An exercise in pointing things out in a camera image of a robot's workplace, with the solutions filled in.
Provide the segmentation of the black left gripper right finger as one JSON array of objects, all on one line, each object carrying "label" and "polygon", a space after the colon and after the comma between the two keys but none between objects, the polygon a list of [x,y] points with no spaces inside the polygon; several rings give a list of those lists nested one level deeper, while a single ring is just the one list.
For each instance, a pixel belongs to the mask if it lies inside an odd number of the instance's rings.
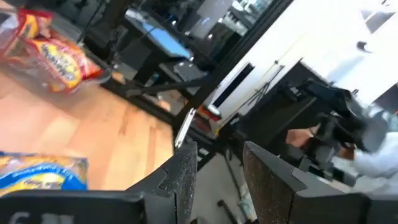
[{"label": "black left gripper right finger", "polygon": [[365,194],[349,194],[245,142],[244,176],[260,224],[369,224]]}]

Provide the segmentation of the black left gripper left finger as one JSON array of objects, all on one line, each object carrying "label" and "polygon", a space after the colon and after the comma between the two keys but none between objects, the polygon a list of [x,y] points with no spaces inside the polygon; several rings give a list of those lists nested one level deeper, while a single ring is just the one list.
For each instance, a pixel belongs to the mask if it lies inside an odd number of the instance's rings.
[{"label": "black left gripper left finger", "polygon": [[127,189],[144,205],[144,224],[189,224],[197,179],[197,143],[184,143],[155,171]]}]

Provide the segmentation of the red Maruchan noodle pack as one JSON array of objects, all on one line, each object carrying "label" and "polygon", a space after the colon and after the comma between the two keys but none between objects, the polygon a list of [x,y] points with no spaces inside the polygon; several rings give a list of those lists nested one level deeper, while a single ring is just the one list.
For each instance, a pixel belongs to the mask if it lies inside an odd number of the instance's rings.
[{"label": "red Maruchan noodle pack", "polygon": [[17,35],[27,38],[38,36],[50,37],[50,25],[53,14],[48,11],[18,9],[17,10]]},{"label": "red Maruchan noodle pack", "polygon": [[68,39],[28,39],[27,49],[47,75],[45,83],[48,88],[55,92],[73,92],[85,82],[104,74],[104,70],[97,63]]}]

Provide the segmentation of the blue Maruchan noodle pack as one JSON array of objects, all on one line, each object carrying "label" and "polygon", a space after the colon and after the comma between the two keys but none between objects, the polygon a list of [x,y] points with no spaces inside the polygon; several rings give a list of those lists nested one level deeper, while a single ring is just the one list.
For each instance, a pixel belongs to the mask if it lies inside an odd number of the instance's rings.
[{"label": "blue Maruchan noodle pack", "polygon": [[83,157],[0,151],[0,197],[20,190],[86,190]]}]

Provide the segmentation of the person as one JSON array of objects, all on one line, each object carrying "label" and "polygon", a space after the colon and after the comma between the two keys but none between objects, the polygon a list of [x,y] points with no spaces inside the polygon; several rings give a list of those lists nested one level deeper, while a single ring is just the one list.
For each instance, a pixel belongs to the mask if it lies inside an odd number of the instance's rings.
[{"label": "person", "polygon": [[375,153],[354,151],[352,166],[360,178],[353,190],[398,195],[398,114],[392,114],[377,104],[369,105],[366,112],[372,118],[385,121],[388,131]]}]

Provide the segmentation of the clear plastic bin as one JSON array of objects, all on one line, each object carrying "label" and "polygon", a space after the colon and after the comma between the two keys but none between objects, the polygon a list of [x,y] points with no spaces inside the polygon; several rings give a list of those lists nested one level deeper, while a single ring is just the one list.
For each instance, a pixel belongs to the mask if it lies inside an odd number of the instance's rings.
[{"label": "clear plastic bin", "polygon": [[50,37],[46,38],[58,37],[60,39],[68,39],[69,41],[76,43],[84,53],[92,59],[92,61],[97,63],[104,70],[104,74],[95,80],[85,82],[73,92],[55,92],[50,90],[45,83],[47,75],[41,68],[39,68],[38,60],[34,59],[27,49],[28,39],[36,39],[44,36],[40,35],[36,38],[27,38],[17,35],[18,9],[26,8],[17,7],[6,1],[0,0],[0,73],[9,76],[12,80],[21,83],[22,86],[26,88],[38,88],[46,95],[50,96],[75,95],[85,88],[98,86],[107,82],[111,78],[112,70],[109,67],[95,61],[81,44],[67,36],[64,31],[54,26],[53,14],[52,23],[50,25]]}]

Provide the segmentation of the silver metal bracket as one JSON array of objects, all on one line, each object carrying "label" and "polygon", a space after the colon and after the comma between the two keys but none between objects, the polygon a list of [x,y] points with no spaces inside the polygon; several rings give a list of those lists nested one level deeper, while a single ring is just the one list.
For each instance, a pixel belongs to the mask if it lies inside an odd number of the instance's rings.
[{"label": "silver metal bracket", "polygon": [[190,124],[193,120],[193,117],[195,116],[195,113],[196,113],[196,109],[191,108],[190,111],[185,116],[184,121],[178,130],[177,136],[175,137],[174,149],[180,148],[181,145],[183,144],[185,136],[187,134],[187,131],[190,127]]}]

